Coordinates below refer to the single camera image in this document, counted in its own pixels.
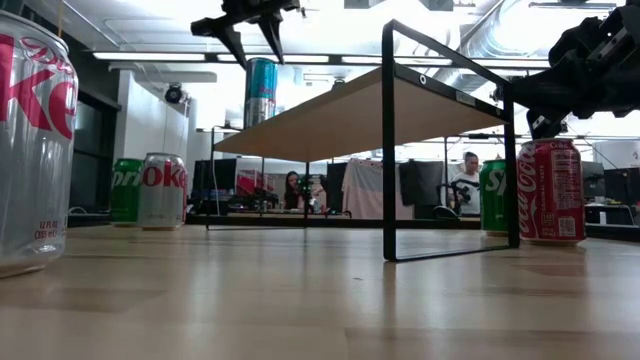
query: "green can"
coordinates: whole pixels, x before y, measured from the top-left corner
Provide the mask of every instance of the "green can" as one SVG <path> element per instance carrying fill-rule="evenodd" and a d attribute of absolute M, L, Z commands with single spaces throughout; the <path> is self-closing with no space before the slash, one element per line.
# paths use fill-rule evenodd
<path fill-rule="evenodd" d="M 114 225 L 134 226 L 138 221 L 138 197 L 144 161 L 118 159 L 111 182 L 111 221 Z"/>
<path fill-rule="evenodd" d="M 480 221 L 482 230 L 488 234 L 507 233 L 506 167 L 504 160 L 488 160 L 480 171 Z"/>

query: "sprite logo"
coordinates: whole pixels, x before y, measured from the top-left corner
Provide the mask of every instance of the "sprite logo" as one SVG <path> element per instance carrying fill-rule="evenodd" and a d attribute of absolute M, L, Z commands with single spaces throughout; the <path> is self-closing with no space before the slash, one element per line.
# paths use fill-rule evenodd
<path fill-rule="evenodd" d="M 495 169 L 489 173 L 489 181 L 484 188 L 487 191 L 497 191 L 498 196 L 504 195 L 504 189 L 507 187 L 507 179 L 504 176 L 504 170 Z"/>
<path fill-rule="evenodd" d="M 111 188 L 116 186 L 140 186 L 140 172 L 139 171 L 116 171 L 113 173 L 113 182 Z"/>

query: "wooden table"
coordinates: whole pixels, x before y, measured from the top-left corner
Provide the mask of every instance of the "wooden table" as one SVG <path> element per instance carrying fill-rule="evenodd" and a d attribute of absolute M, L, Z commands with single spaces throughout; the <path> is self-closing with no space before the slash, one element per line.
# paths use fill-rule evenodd
<path fill-rule="evenodd" d="M 402 251 L 479 231 L 399 231 Z M 380 230 L 69 230 L 0 281 L 7 360 L 636 359 L 640 248 L 588 240 L 403 264 Z"/>

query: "coca-cola can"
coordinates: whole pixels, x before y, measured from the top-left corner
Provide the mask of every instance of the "coca-cola can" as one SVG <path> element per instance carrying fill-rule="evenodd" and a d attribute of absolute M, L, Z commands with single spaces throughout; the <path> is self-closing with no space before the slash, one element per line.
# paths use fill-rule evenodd
<path fill-rule="evenodd" d="M 575 244 L 585 239 L 580 152 L 569 139 L 522 145 L 518 154 L 520 237 L 530 243 Z"/>
<path fill-rule="evenodd" d="M 149 153 L 144 159 L 138 226 L 148 230 L 177 229 L 185 221 L 187 170 L 178 155 Z"/>
<path fill-rule="evenodd" d="M 0 11 L 0 277 L 65 244 L 78 78 L 67 45 Z"/>

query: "label sticker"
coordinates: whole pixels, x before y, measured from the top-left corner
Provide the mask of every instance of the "label sticker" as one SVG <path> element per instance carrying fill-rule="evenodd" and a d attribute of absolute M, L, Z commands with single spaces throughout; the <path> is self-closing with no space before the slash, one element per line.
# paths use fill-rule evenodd
<path fill-rule="evenodd" d="M 473 107 L 476 106 L 476 98 L 461 91 L 456 91 L 456 100 L 463 104 L 471 105 Z"/>

